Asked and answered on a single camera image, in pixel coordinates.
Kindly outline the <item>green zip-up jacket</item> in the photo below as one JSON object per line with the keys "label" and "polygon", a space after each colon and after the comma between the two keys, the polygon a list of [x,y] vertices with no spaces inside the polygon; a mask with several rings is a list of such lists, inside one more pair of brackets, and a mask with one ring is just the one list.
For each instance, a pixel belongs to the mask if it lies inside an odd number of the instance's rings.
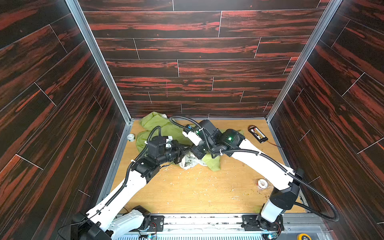
{"label": "green zip-up jacket", "polygon": [[[180,144],[183,145],[192,145],[193,143],[183,135],[183,129],[172,124],[170,120],[164,118],[164,114],[157,112],[152,112],[142,118],[139,121],[139,124],[146,130],[136,134],[136,147],[139,152],[141,152],[145,147],[145,141],[148,139],[150,132],[156,126],[160,126],[162,136],[172,136],[174,140],[177,140]],[[202,162],[213,172],[217,172],[221,169],[220,156],[212,158],[211,154],[206,154]]]}

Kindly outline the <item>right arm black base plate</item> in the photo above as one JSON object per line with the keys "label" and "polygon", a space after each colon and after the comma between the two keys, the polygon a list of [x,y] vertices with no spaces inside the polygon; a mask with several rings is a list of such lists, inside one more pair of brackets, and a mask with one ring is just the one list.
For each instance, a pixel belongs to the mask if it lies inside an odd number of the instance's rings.
{"label": "right arm black base plate", "polygon": [[259,215],[242,215],[241,227],[245,231],[269,231],[277,232],[284,230],[283,216],[279,215],[274,222],[268,222]]}

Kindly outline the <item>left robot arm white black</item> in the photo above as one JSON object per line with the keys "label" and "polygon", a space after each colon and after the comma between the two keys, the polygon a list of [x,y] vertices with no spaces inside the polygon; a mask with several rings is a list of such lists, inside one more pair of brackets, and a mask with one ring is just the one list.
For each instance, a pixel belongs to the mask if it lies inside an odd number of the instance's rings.
{"label": "left robot arm white black", "polygon": [[138,206],[118,217],[127,202],[159,172],[166,163],[178,164],[191,146],[170,136],[155,136],[130,163],[125,179],[87,213],[77,213],[69,227],[70,240],[116,240],[131,230],[146,228],[150,213]]}

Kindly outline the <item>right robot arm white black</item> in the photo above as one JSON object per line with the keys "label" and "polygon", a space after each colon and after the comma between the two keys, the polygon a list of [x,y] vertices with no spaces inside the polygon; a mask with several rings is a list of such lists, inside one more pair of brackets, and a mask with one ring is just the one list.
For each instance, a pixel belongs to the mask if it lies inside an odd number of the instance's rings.
{"label": "right robot arm white black", "polygon": [[[321,192],[303,180],[302,170],[293,170],[284,166],[255,147],[240,132],[228,129],[221,132],[209,120],[197,123],[190,120],[183,135],[194,145],[193,153],[200,157],[206,153],[214,157],[227,155],[232,157],[267,179],[274,187],[269,199],[263,205],[261,212],[249,226],[255,226],[263,231],[276,232],[283,228],[283,213],[293,206],[299,206],[325,220],[337,222],[340,214],[335,205]],[[327,216],[309,206],[298,203],[300,187],[304,186],[320,197],[332,210],[333,215]]]}

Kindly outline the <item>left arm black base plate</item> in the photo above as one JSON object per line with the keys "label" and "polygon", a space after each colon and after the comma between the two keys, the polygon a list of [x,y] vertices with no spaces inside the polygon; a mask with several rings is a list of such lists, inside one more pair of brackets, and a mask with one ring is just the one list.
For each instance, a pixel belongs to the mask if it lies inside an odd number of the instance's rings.
{"label": "left arm black base plate", "polygon": [[148,215],[144,218],[143,228],[144,232],[162,232],[164,229],[165,216],[162,215]]}

